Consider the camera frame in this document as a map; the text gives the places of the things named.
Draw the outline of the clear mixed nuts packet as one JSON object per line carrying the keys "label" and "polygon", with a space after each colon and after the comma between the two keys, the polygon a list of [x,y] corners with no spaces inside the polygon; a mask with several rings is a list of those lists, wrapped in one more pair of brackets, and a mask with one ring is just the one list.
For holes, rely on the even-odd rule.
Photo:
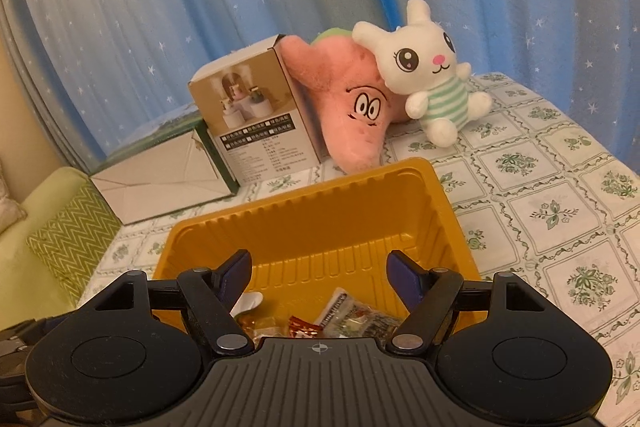
{"label": "clear mixed nuts packet", "polygon": [[401,325],[398,317],[371,308],[337,288],[317,317],[326,338],[374,338],[381,343]]}

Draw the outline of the red foil candy packet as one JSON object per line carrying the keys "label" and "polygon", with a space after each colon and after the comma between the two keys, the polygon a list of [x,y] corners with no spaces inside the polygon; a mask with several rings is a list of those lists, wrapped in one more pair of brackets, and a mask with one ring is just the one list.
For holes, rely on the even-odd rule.
{"label": "red foil candy packet", "polygon": [[323,327],[291,315],[288,318],[288,336],[303,339],[321,338],[323,336]]}

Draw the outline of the white bunny plush toy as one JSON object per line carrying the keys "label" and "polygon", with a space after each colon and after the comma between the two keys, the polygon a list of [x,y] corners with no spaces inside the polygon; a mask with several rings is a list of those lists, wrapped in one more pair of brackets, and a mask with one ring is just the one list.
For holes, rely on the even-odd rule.
{"label": "white bunny plush toy", "polygon": [[434,146],[451,147],[466,124],[489,114],[491,96],[470,89],[471,64],[457,59],[425,0],[408,0],[407,24],[395,31],[360,21],[352,38],[374,55],[385,86],[405,98],[406,114]]}

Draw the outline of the green floral tablecloth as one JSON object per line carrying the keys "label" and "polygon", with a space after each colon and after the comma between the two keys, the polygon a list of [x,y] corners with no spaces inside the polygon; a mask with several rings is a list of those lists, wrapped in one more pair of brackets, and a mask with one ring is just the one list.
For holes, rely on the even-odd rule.
{"label": "green floral tablecloth", "polygon": [[[388,129],[384,166],[424,158],[435,170],[480,280],[511,271],[589,332],[612,361],[598,418],[639,421],[639,179],[551,102],[500,73],[472,85],[491,112],[439,149],[418,123]],[[129,270],[153,277],[181,221],[346,177],[332,162],[242,187],[231,199],[126,225],[85,289]]]}

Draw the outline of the silver green snack bag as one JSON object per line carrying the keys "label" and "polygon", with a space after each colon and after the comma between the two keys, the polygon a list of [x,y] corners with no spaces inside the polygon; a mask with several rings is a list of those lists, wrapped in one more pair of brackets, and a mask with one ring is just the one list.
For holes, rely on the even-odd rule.
{"label": "silver green snack bag", "polygon": [[260,291],[247,291],[243,293],[231,309],[231,317],[239,317],[243,313],[256,309],[264,299]]}

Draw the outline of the white flat cardboard box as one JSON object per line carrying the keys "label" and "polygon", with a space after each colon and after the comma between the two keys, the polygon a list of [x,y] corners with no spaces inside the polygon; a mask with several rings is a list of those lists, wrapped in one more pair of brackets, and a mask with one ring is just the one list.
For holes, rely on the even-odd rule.
{"label": "white flat cardboard box", "polygon": [[222,200],[239,190],[193,103],[136,129],[91,181],[124,225]]}

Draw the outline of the green chevron cushion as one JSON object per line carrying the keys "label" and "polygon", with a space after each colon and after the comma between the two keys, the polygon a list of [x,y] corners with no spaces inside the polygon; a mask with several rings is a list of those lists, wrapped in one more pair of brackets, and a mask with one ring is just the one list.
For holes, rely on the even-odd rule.
{"label": "green chevron cushion", "polygon": [[91,181],[86,181],[26,244],[76,305],[122,223]]}

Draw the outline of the beige cushion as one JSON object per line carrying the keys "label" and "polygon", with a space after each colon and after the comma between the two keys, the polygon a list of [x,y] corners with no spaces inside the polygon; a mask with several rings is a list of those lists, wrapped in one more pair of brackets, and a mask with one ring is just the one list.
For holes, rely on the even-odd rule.
{"label": "beige cushion", "polygon": [[6,232],[12,225],[24,220],[27,216],[25,208],[12,198],[4,178],[3,167],[0,166],[0,233]]}

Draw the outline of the yellow-green sofa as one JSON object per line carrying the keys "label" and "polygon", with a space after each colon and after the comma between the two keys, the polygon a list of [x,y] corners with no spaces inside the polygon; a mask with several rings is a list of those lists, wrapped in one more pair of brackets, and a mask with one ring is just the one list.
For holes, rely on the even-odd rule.
{"label": "yellow-green sofa", "polygon": [[28,216],[1,233],[1,326],[76,308],[26,244],[26,239],[70,202],[90,178],[72,167],[55,170],[22,203]]}

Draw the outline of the pink star plush toy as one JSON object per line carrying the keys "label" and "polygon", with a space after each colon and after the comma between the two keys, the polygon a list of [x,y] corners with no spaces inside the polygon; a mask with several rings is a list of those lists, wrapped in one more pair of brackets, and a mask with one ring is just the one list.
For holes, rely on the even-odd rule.
{"label": "pink star plush toy", "polygon": [[282,37],[278,53],[319,118],[326,150],[347,175],[381,165],[387,128],[408,121],[406,98],[387,88],[374,55],[349,31],[330,28],[312,43]]}

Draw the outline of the orange plastic tray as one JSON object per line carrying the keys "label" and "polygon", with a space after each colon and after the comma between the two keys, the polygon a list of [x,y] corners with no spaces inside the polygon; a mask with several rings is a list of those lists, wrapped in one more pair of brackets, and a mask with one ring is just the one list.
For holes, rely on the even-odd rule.
{"label": "orange plastic tray", "polygon": [[432,165],[424,158],[335,178],[181,221],[171,229],[153,277],[215,269],[239,249],[252,255],[247,288],[264,300],[254,319],[314,322],[343,288],[371,308],[408,311],[386,279],[386,259],[403,251],[424,269],[466,280],[480,273]]}

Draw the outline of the brown product box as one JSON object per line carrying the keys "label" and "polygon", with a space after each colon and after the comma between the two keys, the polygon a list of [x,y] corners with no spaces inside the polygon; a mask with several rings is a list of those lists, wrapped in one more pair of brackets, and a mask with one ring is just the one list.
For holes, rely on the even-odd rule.
{"label": "brown product box", "polygon": [[188,87],[209,135],[239,184],[321,163],[311,104],[286,69],[275,35],[199,68]]}

